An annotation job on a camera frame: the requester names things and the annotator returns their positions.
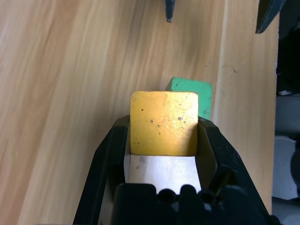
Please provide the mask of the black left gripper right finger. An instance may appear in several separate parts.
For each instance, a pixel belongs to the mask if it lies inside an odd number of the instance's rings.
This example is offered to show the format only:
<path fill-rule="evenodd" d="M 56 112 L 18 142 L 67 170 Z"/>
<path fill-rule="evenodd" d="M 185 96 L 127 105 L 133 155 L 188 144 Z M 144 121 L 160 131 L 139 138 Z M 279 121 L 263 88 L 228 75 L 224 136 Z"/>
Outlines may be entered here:
<path fill-rule="evenodd" d="M 197 128 L 197 172 L 202 189 L 213 192 L 237 217 L 270 217 L 239 153 L 219 128 L 202 117 Z"/>

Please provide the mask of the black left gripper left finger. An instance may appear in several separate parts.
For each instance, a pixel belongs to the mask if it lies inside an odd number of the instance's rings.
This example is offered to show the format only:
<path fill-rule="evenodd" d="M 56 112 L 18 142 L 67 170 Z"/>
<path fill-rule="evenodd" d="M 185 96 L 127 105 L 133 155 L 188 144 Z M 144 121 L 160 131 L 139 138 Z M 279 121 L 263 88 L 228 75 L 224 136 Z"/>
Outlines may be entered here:
<path fill-rule="evenodd" d="M 130 116 L 117 119 L 95 151 L 81 199 L 75 225 L 108 225 L 118 185 L 129 180 Z"/>

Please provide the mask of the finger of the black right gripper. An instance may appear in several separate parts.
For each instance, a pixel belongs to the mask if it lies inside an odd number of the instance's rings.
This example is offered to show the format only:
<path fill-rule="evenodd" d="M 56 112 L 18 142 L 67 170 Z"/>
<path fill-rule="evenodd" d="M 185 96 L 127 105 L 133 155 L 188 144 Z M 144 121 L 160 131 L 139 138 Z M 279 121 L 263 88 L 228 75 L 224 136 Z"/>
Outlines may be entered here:
<path fill-rule="evenodd" d="M 175 0 L 164 0 L 165 3 L 165 17 L 168 23 L 172 22 L 174 7 L 175 7 Z"/>
<path fill-rule="evenodd" d="M 286 0 L 259 0 L 255 33 L 263 33 L 284 6 Z"/>

